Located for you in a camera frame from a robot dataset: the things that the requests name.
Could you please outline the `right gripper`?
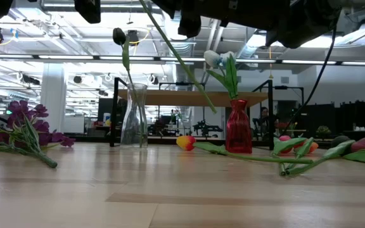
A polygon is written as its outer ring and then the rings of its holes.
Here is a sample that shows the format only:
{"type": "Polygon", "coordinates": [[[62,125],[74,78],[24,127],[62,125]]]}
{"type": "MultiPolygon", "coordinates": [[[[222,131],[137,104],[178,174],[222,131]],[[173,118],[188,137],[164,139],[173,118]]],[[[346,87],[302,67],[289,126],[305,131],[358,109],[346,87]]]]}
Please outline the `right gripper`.
{"type": "Polygon", "coordinates": [[[229,0],[152,0],[171,19],[179,12],[178,34],[187,38],[196,37],[201,30],[201,17],[220,20],[226,26],[233,19],[229,0]]]}

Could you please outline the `black artificial tulip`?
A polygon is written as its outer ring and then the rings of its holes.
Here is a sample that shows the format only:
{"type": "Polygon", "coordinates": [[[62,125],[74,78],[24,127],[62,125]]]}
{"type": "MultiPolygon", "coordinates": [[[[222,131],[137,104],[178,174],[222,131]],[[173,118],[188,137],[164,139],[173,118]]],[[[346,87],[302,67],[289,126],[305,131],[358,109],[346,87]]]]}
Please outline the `black artificial tulip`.
{"type": "Polygon", "coordinates": [[[132,98],[129,99],[132,103],[135,102],[138,108],[139,113],[139,147],[143,147],[143,113],[141,109],[141,104],[138,101],[138,93],[136,87],[132,81],[131,73],[130,73],[130,59],[129,59],[129,37],[124,34],[121,28],[115,28],[113,30],[113,41],[115,44],[118,44],[122,48],[122,64],[127,71],[127,76],[129,78],[129,82],[132,88],[132,98]]]}
{"type": "Polygon", "coordinates": [[[327,152],[325,152],[325,154],[320,159],[313,161],[311,164],[307,164],[302,167],[290,168],[289,170],[286,171],[286,176],[289,177],[289,176],[302,174],[305,171],[319,165],[320,163],[325,162],[326,160],[341,157],[344,154],[344,152],[346,152],[346,150],[351,148],[351,145],[354,142],[355,142],[355,140],[348,140],[348,141],[342,142],[338,146],[327,150],[327,152]]]}

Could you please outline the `white blue-tinted artificial tulip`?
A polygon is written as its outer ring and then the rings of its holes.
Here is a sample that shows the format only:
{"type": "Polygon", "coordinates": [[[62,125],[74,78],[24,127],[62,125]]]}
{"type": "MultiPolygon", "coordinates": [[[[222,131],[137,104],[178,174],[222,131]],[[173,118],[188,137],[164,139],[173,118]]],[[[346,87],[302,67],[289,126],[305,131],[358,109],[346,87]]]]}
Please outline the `white blue-tinted artificial tulip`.
{"type": "Polygon", "coordinates": [[[207,70],[213,78],[219,81],[227,90],[230,99],[238,99],[238,76],[236,57],[231,51],[217,54],[215,51],[204,52],[204,59],[212,69],[207,70]]]}

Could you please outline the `yellow red-tipped artificial tulip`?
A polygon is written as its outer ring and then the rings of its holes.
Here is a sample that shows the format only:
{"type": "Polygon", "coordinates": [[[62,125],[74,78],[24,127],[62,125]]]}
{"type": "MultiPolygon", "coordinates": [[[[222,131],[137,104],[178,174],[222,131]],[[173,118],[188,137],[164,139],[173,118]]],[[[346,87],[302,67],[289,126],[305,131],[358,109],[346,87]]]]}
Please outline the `yellow red-tipped artificial tulip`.
{"type": "Polygon", "coordinates": [[[257,162],[295,163],[295,164],[311,164],[313,162],[312,160],[308,159],[268,158],[268,157],[239,155],[226,151],[224,146],[216,146],[210,142],[197,142],[193,136],[179,136],[176,139],[176,144],[184,151],[192,151],[193,149],[198,148],[217,155],[230,156],[237,159],[257,161],[257,162]]]}

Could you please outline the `red ribbed glass vase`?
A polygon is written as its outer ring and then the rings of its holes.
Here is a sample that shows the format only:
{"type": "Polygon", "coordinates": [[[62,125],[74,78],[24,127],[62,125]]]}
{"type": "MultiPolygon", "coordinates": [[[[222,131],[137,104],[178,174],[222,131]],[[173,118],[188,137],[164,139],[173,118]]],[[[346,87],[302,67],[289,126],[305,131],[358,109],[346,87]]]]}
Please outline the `red ribbed glass vase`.
{"type": "Polygon", "coordinates": [[[226,124],[226,150],[230,153],[252,153],[252,136],[246,107],[247,100],[231,100],[231,113],[226,124]]]}

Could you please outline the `purple artificial flower bunch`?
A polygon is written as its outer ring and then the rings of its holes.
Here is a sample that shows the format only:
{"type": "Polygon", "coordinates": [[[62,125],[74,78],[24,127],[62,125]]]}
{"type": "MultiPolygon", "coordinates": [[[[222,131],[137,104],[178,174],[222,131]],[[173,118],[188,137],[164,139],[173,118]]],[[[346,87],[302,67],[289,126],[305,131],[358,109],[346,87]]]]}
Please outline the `purple artificial flower bunch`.
{"type": "Polygon", "coordinates": [[[27,101],[12,101],[8,106],[11,114],[7,120],[7,129],[0,130],[0,152],[31,156],[44,162],[51,168],[57,163],[45,150],[57,145],[72,147],[75,140],[57,130],[50,131],[48,109],[38,104],[30,108],[27,101]]]}

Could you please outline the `orange artificial tulip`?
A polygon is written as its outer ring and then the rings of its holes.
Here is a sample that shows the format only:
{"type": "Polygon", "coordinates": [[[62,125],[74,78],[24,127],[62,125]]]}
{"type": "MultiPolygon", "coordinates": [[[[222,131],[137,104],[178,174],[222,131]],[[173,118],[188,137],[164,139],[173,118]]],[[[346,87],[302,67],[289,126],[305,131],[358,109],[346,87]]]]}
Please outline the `orange artificial tulip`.
{"type": "MultiPolygon", "coordinates": [[[[295,152],[295,159],[301,159],[305,155],[312,153],[316,149],[318,149],[318,144],[314,142],[314,138],[311,137],[309,139],[306,139],[302,143],[294,146],[293,150],[295,152]]],[[[290,175],[290,171],[296,167],[296,163],[291,163],[285,168],[284,175],[290,175]]]]}

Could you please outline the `white building pillar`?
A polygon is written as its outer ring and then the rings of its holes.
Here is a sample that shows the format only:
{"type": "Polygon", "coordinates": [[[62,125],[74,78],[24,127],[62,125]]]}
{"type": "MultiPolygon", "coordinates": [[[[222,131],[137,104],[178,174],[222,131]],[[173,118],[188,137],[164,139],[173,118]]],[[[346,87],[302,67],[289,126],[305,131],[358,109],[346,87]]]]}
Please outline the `white building pillar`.
{"type": "Polygon", "coordinates": [[[65,105],[68,75],[62,63],[45,63],[42,72],[41,104],[49,116],[50,131],[62,132],[65,120],[65,105]]]}

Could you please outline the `person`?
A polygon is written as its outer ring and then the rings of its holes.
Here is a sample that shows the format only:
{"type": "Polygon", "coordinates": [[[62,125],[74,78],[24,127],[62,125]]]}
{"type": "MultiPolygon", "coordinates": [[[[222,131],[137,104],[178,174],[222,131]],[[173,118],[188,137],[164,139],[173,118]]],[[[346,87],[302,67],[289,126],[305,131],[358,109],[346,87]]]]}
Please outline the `person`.
{"type": "MultiPolygon", "coordinates": [[[[274,130],[273,136],[276,137],[276,128],[278,125],[278,118],[276,115],[272,116],[274,119],[274,130]]],[[[267,107],[261,108],[260,118],[259,118],[259,126],[260,126],[260,134],[262,136],[263,141],[267,141],[269,139],[269,110],[267,107]]]]}

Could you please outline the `clear glass vase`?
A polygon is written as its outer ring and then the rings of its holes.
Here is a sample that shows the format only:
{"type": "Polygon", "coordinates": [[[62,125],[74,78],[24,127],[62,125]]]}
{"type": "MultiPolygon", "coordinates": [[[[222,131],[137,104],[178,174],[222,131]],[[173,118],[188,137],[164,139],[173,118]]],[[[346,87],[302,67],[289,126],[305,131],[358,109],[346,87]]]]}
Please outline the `clear glass vase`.
{"type": "Polygon", "coordinates": [[[147,85],[127,85],[127,109],[122,123],[120,144],[128,147],[148,146],[148,126],[145,112],[147,85]]]}

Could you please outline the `black cabinet row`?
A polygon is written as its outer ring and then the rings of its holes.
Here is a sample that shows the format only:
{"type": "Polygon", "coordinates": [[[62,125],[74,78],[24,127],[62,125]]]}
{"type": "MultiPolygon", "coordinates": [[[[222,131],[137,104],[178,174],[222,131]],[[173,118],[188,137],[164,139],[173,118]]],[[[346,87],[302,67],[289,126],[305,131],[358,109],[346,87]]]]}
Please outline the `black cabinet row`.
{"type": "Polygon", "coordinates": [[[326,126],[332,134],[352,131],[356,127],[365,128],[365,101],[341,103],[339,107],[334,103],[307,105],[297,122],[310,133],[315,133],[320,126],[326,126]]]}

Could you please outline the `wooden shelf black frame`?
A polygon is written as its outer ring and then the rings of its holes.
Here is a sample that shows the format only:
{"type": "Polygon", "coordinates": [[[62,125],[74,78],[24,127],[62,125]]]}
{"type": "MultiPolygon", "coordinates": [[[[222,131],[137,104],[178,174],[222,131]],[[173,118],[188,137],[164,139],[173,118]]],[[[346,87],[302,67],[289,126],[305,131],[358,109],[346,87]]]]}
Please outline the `wooden shelf black frame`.
{"type": "MultiPolygon", "coordinates": [[[[125,89],[119,89],[119,84],[125,84],[125,82],[116,78],[114,80],[112,108],[111,108],[111,136],[109,137],[109,143],[111,147],[114,147],[117,142],[117,131],[115,130],[117,125],[117,109],[118,98],[126,98],[127,91],[125,89]]],[[[273,90],[289,89],[289,86],[277,85],[273,86],[272,80],[267,80],[251,92],[239,93],[239,98],[248,101],[246,105],[246,111],[250,110],[250,107],[261,103],[264,100],[268,100],[268,103],[272,105],[273,90]]],[[[227,92],[208,92],[203,94],[199,91],[165,91],[165,90],[149,90],[146,93],[146,104],[155,106],[202,106],[206,107],[212,104],[216,107],[228,107],[230,106],[230,99],[227,96],[227,92]]]]}

